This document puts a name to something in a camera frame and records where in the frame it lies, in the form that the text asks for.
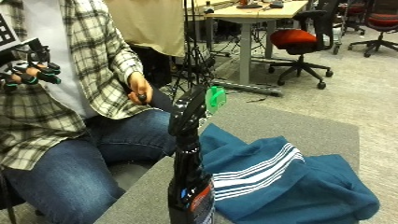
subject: black bottle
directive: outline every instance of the black bottle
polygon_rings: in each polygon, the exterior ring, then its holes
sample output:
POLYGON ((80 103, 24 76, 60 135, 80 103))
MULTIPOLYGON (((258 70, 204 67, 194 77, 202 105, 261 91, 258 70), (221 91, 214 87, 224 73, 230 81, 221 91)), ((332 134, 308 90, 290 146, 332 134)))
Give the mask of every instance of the black bottle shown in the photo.
POLYGON ((177 100, 169 132, 176 136, 174 176, 168 188, 172 224, 214 223, 213 177, 202 170, 198 126, 205 113, 205 89, 196 86, 177 100))

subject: green bottle cap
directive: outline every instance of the green bottle cap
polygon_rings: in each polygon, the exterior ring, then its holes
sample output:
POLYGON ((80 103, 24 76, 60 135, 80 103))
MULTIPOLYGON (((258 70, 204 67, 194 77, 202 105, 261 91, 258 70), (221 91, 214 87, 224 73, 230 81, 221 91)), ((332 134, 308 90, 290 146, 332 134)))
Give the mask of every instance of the green bottle cap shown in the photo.
POLYGON ((212 86, 208 89, 205 101, 208 111, 214 114, 226 103, 225 89, 221 86, 212 86))

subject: bottle label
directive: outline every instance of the bottle label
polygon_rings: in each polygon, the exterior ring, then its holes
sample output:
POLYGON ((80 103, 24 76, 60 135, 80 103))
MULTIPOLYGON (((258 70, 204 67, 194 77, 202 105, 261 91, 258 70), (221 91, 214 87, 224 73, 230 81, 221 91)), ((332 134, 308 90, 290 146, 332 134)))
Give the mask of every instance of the bottle label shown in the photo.
POLYGON ((214 214, 214 189, 213 183, 197 195, 189 207, 196 224, 213 224, 214 214))

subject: white shirt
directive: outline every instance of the white shirt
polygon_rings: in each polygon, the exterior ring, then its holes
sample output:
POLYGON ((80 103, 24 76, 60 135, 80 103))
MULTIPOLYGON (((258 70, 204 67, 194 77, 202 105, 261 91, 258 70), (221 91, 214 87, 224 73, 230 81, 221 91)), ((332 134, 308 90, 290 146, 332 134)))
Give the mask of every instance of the white shirt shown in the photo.
POLYGON ((88 103, 76 75, 60 3, 57 0, 25 0, 24 9, 28 38, 39 37, 41 44, 49 48, 51 61, 61 67, 59 75, 61 84, 48 84, 49 94, 84 119, 88 119, 99 113, 88 103))

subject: office chair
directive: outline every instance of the office chair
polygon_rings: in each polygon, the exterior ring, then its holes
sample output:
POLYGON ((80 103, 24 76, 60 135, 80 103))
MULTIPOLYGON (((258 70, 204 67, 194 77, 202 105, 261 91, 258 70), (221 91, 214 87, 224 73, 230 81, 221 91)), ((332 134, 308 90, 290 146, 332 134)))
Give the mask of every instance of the office chair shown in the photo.
POLYGON ((381 32, 377 40, 361 41, 350 43, 349 50, 352 46, 366 44, 366 51, 364 56, 370 57, 370 52, 374 50, 378 51, 381 46, 385 46, 390 49, 398 51, 398 43, 393 43, 387 40, 383 40, 383 34, 386 32, 398 31, 398 1, 397 0, 369 0, 368 2, 368 12, 365 15, 365 25, 381 32))
POLYGON ((298 12, 294 16, 294 20, 300 21, 301 30, 278 30, 272 34, 270 38, 276 47, 278 49, 285 49, 292 55, 300 55, 297 62, 270 64, 269 73, 274 72, 274 67, 277 66, 290 66, 290 68, 280 75, 277 85, 285 85, 282 78, 293 71, 297 71, 297 76, 300 77, 301 71, 305 70, 320 80, 317 88, 320 90, 326 88, 326 83, 324 82, 322 77, 313 71, 313 68, 326 69, 326 77, 333 76, 333 71, 328 66, 305 63, 304 54, 326 50, 333 47, 333 18, 337 12, 338 2, 340 0, 320 0, 316 10, 298 12), (313 20, 316 35, 308 32, 308 19, 313 20), (329 37, 329 45, 325 45, 324 35, 329 37))
POLYGON ((354 31, 361 31, 361 35, 365 35, 365 29, 361 28, 364 25, 364 17, 366 13, 366 3, 358 0, 350 0, 348 4, 338 6, 340 14, 344 16, 345 26, 344 34, 348 32, 348 29, 352 28, 354 31))

